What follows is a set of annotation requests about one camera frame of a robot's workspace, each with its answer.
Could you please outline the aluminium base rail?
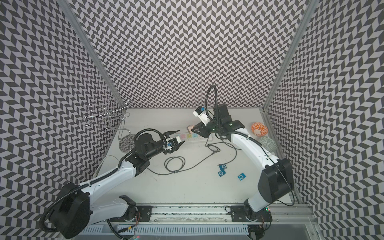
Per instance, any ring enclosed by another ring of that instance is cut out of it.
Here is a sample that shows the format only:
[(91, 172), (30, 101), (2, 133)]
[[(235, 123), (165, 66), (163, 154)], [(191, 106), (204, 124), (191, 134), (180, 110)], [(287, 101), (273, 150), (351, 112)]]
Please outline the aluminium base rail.
[(272, 204), (250, 221), (240, 204), (139, 205), (132, 221), (112, 219), (86, 227), (77, 240), (323, 240), (311, 208)]

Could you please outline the green patterned bowl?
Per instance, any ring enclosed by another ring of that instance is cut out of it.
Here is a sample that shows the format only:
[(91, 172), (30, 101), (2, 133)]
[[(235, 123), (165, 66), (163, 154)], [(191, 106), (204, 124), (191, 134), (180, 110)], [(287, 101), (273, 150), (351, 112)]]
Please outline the green patterned bowl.
[(260, 143), (269, 152), (273, 153), (277, 150), (277, 143), (270, 137), (263, 136), (260, 138)]

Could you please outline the orange patterned bowl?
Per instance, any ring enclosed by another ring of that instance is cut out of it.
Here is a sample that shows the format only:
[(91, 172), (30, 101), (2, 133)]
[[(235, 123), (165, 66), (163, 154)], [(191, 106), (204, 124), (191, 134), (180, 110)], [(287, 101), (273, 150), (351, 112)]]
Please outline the orange patterned bowl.
[(256, 122), (251, 125), (252, 133), (258, 137), (264, 137), (268, 134), (268, 127), (263, 123)]

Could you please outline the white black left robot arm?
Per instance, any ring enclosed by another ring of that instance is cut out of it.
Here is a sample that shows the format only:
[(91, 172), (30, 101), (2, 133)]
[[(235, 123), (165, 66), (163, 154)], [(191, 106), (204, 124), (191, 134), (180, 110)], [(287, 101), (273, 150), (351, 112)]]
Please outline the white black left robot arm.
[(39, 228), (47, 233), (59, 232), (71, 239), (87, 226), (111, 219), (138, 220), (137, 204), (121, 195), (104, 204), (95, 202), (119, 184), (137, 177), (158, 154), (176, 152), (184, 143), (180, 137), (171, 138), (173, 131), (161, 133), (155, 129), (139, 131), (133, 139), (133, 149), (124, 155), (112, 170), (79, 185), (69, 183), (46, 208), (39, 220)]

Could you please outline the blue square mp3 player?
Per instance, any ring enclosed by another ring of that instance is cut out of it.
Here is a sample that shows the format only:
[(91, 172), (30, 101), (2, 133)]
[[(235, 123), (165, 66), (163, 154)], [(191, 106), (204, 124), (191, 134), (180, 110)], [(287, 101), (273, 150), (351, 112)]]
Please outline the blue square mp3 player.
[(220, 170), (225, 170), (227, 168), (226, 164), (219, 165)]
[(246, 175), (244, 173), (241, 173), (240, 175), (238, 175), (238, 179), (240, 181), (243, 181), (245, 178), (246, 178)]
[(224, 176), (225, 174), (226, 174), (226, 172), (224, 170), (221, 170), (221, 171), (218, 172), (218, 175), (220, 177)]

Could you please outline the pink usb charger plug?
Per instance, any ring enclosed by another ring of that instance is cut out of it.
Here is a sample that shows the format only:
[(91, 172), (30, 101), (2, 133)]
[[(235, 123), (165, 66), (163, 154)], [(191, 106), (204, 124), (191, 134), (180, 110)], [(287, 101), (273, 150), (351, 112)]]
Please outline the pink usb charger plug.
[(188, 130), (188, 133), (189, 134), (193, 134), (194, 132), (193, 132), (193, 129), (195, 128), (195, 125), (189, 125), (189, 126), (187, 126), (187, 130)]

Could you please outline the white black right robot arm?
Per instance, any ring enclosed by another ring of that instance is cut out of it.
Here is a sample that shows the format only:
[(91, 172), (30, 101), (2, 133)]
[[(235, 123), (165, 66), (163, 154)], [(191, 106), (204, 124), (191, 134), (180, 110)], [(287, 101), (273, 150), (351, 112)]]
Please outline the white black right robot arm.
[(262, 144), (251, 137), (245, 126), (232, 120), (225, 104), (218, 103), (218, 90), (211, 85), (206, 93), (204, 105), (196, 108), (194, 115), (200, 123), (192, 132), (204, 138), (216, 134), (241, 149), (255, 164), (259, 172), (255, 194), (244, 202), (246, 218), (251, 222), (261, 221), (268, 206), (294, 190), (293, 167), (288, 159), (279, 159)]

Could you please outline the white multicolour power strip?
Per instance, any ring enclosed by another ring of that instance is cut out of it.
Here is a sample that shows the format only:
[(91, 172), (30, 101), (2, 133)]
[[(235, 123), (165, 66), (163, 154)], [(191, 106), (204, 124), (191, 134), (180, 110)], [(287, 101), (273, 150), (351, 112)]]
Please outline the white multicolour power strip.
[(197, 143), (197, 142), (211, 142), (213, 140), (212, 136), (209, 136), (208, 138), (204, 138), (198, 134), (195, 133), (176, 133), (174, 134), (175, 137), (179, 137), (182, 141), (185, 141), (186, 143)]

